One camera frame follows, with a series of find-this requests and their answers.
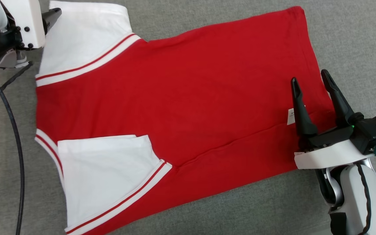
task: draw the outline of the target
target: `clothing label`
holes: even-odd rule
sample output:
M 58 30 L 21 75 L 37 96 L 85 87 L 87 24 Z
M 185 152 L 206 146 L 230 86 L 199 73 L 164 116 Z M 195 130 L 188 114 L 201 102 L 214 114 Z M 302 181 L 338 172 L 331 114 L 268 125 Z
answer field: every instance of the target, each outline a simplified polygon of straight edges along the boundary
M 288 109 L 288 121 L 287 121 L 287 125 L 291 125 L 293 123 L 295 123 L 294 108 Z

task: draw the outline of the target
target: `gray fabric surface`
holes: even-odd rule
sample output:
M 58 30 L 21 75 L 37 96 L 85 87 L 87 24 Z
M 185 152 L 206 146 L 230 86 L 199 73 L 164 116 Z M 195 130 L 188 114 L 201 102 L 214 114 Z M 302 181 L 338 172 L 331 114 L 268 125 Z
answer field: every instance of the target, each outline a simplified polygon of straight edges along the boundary
M 376 1 L 100 0 L 126 6 L 145 40 L 299 5 L 320 68 L 328 69 L 355 111 L 376 116 Z M 41 0 L 42 9 L 48 1 Z M 66 204 L 54 162 L 34 142 L 35 66 L 6 89 L 20 130 L 26 193 L 22 234 L 64 234 Z M 13 71 L 5 71 L 6 79 Z M 19 196 L 14 135 L 0 102 L 0 235 L 14 234 Z M 328 207 L 313 171 L 292 171 L 138 220 L 111 234 L 309 234 L 326 229 Z

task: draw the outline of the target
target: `striped trim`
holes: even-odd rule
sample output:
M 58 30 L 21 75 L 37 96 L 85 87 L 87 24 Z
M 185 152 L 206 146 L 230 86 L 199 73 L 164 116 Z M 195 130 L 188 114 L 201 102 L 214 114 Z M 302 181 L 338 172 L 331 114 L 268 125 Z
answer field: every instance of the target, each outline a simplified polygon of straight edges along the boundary
M 56 167 L 59 172 L 60 182 L 62 184 L 63 189 L 65 189 L 64 178 L 63 178 L 63 168 L 62 168 L 62 163 L 58 157 L 58 149 L 57 149 L 56 144 L 53 142 L 53 140 L 51 140 L 50 137 L 48 137 L 48 135 L 46 135 L 42 130 L 39 130 L 39 129 L 37 129 L 36 131 L 36 137 L 34 138 L 34 140 L 37 143 L 39 143 L 43 147 L 43 149 L 46 150 L 46 152 L 51 156 L 51 158 L 55 162 Z
M 82 75 L 84 73 L 88 73 L 91 70 L 95 70 L 96 68 L 99 68 L 102 65 L 108 63 L 110 60 L 114 59 L 117 55 L 119 55 L 121 52 L 123 52 L 125 49 L 127 49 L 129 46 L 131 46 L 134 42 L 136 42 L 139 39 L 141 38 L 136 34 L 129 33 L 125 35 L 124 38 L 118 44 L 116 44 L 102 56 L 88 64 L 58 73 L 37 74 L 36 86 L 44 86 L 55 82 L 61 82 Z
M 155 169 L 152 170 L 150 175 L 146 177 L 137 188 L 133 189 L 133 191 L 117 201 L 105 212 L 89 218 L 86 222 L 81 223 L 80 225 L 69 226 L 65 229 L 66 234 L 81 235 L 112 219 L 151 190 L 171 170 L 171 168 L 171 164 L 161 160 Z

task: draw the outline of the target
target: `white trim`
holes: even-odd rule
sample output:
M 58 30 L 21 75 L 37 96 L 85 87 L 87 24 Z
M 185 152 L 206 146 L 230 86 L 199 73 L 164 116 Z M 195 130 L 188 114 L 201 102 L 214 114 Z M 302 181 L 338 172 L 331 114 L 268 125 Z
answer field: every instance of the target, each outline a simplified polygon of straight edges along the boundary
M 127 199 L 129 196 L 131 196 L 133 193 L 135 193 L 137 190 L 139 190 L 152 177 L 152 175 L 155 173 L 155 171 L 157 171 L 157 169 L 161 167 L 161 165 L 164 162 L 165 161 L 163 161 L 161 159 L 160 162 L 159 162 L 159 164 L 152 170 L 152 172 L 149 174 L 149 176 L 146 177 L 146 179 L 137 188 L 135 188 L 134 190 L 132 190 L 131 192 L 129 192 L 126 196 L 122 197 L 120 200 L 118 200 L 117 202 L 115 202 L 109 208 L 112 208 L 112 207 L 120 204 L 125 199 Z M 143 195 L 145 195 L 149 190 L 151 190 L 171 170 L 171 168 L 172 168 L 171 164 L 165 163 L 163 165 L 163 167 L 158 171 L 158 173 L 156 173 L 156 175 L 151 179 L 151 181 L 145 187 L 143 187 L 136 195 L 132 196 L 130 199 L 128 199 L 123 204 L 121 204 L 119 207 L 117 207 L 114 210 L 110 211 L 108 214 L 105 214 L 104 216 L 100 217 L 99 219 L 94 220 L 93 222 L 88 223 L 85 226 L 80 227 L 79 229 L 77 229 L 77 230 L 69 233 L 68 235 L 81 235 L 81 234 L 84 234 L 84 233 L 90 231 L 91 229 L 94 229 L 97 226 L 100 226 L 103 223 L 107 222 L 108 220 L 112 219 L 114 216 L 116 216 L 119 213 L 121 213 L 123 210 L 125 210 L 127 207 L 129 207 L 131 204 L 133 204 L 138 199 L 140 199 Z M 77 227 L 77 226 L 85 223 L 86 221 L 92 220 L 92 219 L 100 216 L 101 214 L 103 214 L 107 210 L 109 210 L 109 209 L 103 210 L 103 212 L 95 214 L 92 217 L 85 219 L 85 221 L 82 221 L 81 223 L 79 223 L 77 225 L 69 226 L 68 228 L 65 229 L 65 232 L 68 232 L 68 231 L 74 229 L 75 227 Z
M 127 36 L 129 36 L 131 34 L 133 34 L 133 33 L 127 33 L 126 35 L 124 35 L 123 39 L 125 39 Z M 88 66 L 86 66 L 86 67 L 84 67 L 80 70 L 75 70 L 75 71 L 62 73 L 62 74 L 55 75 L 55 76 L 45 77 L 45 78 L 42 78 L 42 79 L 39 79 L 39 77 L 46 76 L 47 74 L 37 74 L 36 79 L 38 79 L 38 80 L 36 80 L 36 86 L 44 86 L 44 85 L 52 84 L 52 83 L 55 83 L 55 82 L 61 82 L 61 81 L 82 75 L 84 73 L 88 73 L 91 70 L 95 70 L 96 68 L 99 68 L 102 65 L 108 63 L 110 60 L 114 59 L 117 55 L 119 55 L 121 52 L 123 52 L 125 49 L 127 49 L 129 46 L 131 46 L 134 42 L 136 42 L 139 39 L 141 39 L 141 38 L 139 36 L 137 36 L 136 34 L 134 34 L 134 35 L 130 36 L 129 38 L 127 38 L 126 40 L 122 41 L 122 42 L 119 41 L 118 43 L 121 43 L 121 44 L 119 46 L 117 46 L 113 51 L 109 52 L 107 55 L 104 55 L 103 58 L 101 58 L 97 62 L 90 64 L 90 65 L 88 65 Z
M 62 170 L 60 168 L 60 165 L 59 165 L 59 162 L 58 160 L 56 159 L 54 153 L 50 150 L 50 148 L 43 142 L 41 141 L 41 139 L 39 139 L 37 136 L 34 137 L 34 140 L 39 143 L 44 150 L 46 150 L 46 152 L 51 156 L 51 158 L 53 159 L 53 161 L 55 162 L 56 164 L 56 167 L 58 169 L 58 172 L 59 172 L 59 178 L 60 178 L 60 183 L 62 184 L 62 188 L 63 188 L 63 191 L 65 191 L 65 183 L 64 183 L 64 180 L 63 180 L 63 173 L 62 173 Z
M 36 130 L 36 135 L 40 136 L 46 143 L 49 144 L 49 146 L 55 151 L 56 155 L 59 156 L 59 151 L 57 149 L 57 144 L 48 136 L 45 132 L 43 132 L 40 129 Z

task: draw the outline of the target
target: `red and white shirt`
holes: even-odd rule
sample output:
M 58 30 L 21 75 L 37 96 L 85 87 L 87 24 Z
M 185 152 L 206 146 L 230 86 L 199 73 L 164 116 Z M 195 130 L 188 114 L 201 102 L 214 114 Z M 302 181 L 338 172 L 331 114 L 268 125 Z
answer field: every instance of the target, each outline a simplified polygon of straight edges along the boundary
M 294 76 L 313 122 L 334 125 L 300 7 L 149 42 L 123 6 L 53 7 L 36 140 L 58 167 L 69 235 L 296 169 Z

